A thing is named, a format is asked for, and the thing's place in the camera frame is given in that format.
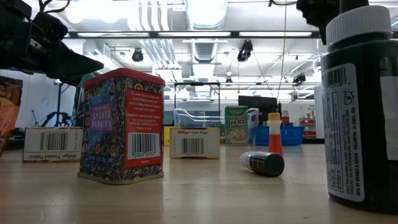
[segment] cereal box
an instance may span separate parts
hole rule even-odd
[[[249,142],[247,106],[225,108],[226,144],[247,144]]]
[[[0,77],[0,156],[15,128],[21,96],[22,80]]]
[[[219,159],[220,129],[172,127],[170,158]]]
[[[163,176],[164,85],[127,68],[84,82],[80,177],[131,184]]]
[[[26,128],[23,162],[79,162],[82,127]]]

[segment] security camera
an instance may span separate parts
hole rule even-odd
[[[132,60],[135,62],[141,62],[144,59],[141,49],[134,49],[134,53],[132,55]]]
[[[244,43],[241,49],[239,50],[237,60],[239,62],[247,61],[251,56],[252,50],[253,50],[253,44],[251,43],[251,40],[244,40]]]
[[[226,83],[232,83],[233,81],[232,81],[232,78],[227,78],[227,79],[225,80],[225,82],[226,82]]]
[[[305,74],[304,73],[300,73],[300,74],[298,74],[298,75],[293,77],[293,82],[294,83],[303,83],[305,81],[306,81],[306,78],[305,78]]]

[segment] snack bag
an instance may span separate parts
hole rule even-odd
[[[15,128],[21,96],[22,80],[0,76],[0,156]]]
[[[226,144],[247,144],[249,142],[247,106],[225,108]]]

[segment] wooden table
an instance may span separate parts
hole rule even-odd
[[[285,172],[273,179],[240,165],[253,149],[223,146],[220,160],[166,154],[163,179],[122,186],[78,178],[78,164],[23,164],[21,151],[6,151],[0,223],[398,223],[329,199],[323,146],[285,147]]]

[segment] cable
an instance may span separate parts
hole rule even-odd
[[[40,12],[42,12],[44,10],[42,0],[39,0],[39,9],[40,9]]]
[[[280,72],[280,82],[279,82],[279,87],[278,87],[278,95],[276,97],[276,100],[279,98],[279,92],[280,92],[280,86],[282,84],[282,79],[284,78],[284,64],[285,64],[285,47],[286,47],[286,23],[287,23],[287,6],[285,6],[285,28],[284,28],[284,51],[283,51],[283,57],[282,57],[282,71]]]
[[[52,0],[46,0],[44,3],[43,3],[43,0],[39,0],[39,9],[40,9],[40,12],[44,12],[45,7],[46,7],[50,2],[52,2]]]
[[[285,3],[279,3],[279,2],[275,2],[275,0],[269,0],[269,4],[268,7],[271,7],[272,4],[276,5],[276,6],[293,6],[294,4],[296,4],[297,1],[294,2],[287,2],[285,1]]]
[[[51,1],[52,1],[52,0],[47,0],[47,1],[44,3],[44,5],[46,6],[46,3],[48,4],[48,3],[50,3]],[[69,6],[69,4],[70,4],[70,0],[68,0],[67,4],[66,4],[65,6],[63,6],[62,8],[50,10],[50,11],[47,11],[47,12],[45,12],[45,13],[63,12],[63,11]]]
[[[256,62],[257,62],[257,65],[258,65],[258,67],[259,67],[259,69],[260,69],[261,75],[262,75],[262,77],[264,78],[264,82],[266,83],[266,85],[267,85],[267,87],[268,87],[268,90],[269,90],[269,92],[271,93],[271,96],[274,97],[274,95],[272,94],[271,88],[269,88],[269,85],[268,85],[268,82],[267,82],[267,80],[266,80],[266,78],[265,78],[265,76],[264,76],[264,73],[262,72],[260,63],[259,63],[259,61],[257,60],[257,56],[256,56],[256,53],[254,53],[254,51],[253,51],[253,55],[254,55],[254,58],[256,59]]]

